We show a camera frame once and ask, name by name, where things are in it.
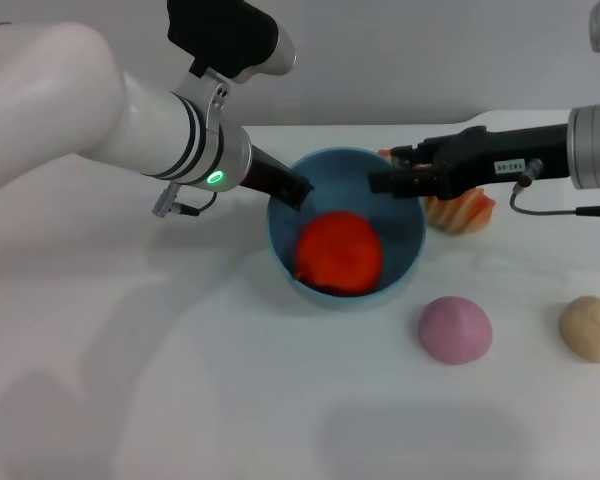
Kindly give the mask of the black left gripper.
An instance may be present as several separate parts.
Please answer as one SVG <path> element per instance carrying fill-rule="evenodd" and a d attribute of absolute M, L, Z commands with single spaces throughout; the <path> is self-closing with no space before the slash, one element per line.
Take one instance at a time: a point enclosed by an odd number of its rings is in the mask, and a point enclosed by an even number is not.
<path fill-rule="evenodd" d="M 267 194 L 296 211 L 314 189 L 308 179 L 255 145 L 251 147 L 251 163 L 240 185 Z"/>

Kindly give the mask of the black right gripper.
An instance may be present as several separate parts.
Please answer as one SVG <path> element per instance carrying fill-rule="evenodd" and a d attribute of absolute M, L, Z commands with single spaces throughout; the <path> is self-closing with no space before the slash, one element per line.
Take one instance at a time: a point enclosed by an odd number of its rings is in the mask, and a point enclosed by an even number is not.
<path fill-rule="evenodd" d="M 395 167 L 417 167 L 368 175 L 372 193 L 394 198 L 436 196 L 450 200 L 474 187 L 514 182 L 519 173 L 504 165 L 508 161 L 539 160 L 543 165 L 541 179 L 569 176 L 565 124 L 503 132 L 470 127 L 415 146 L 393 147 L 389 157 Z"/>

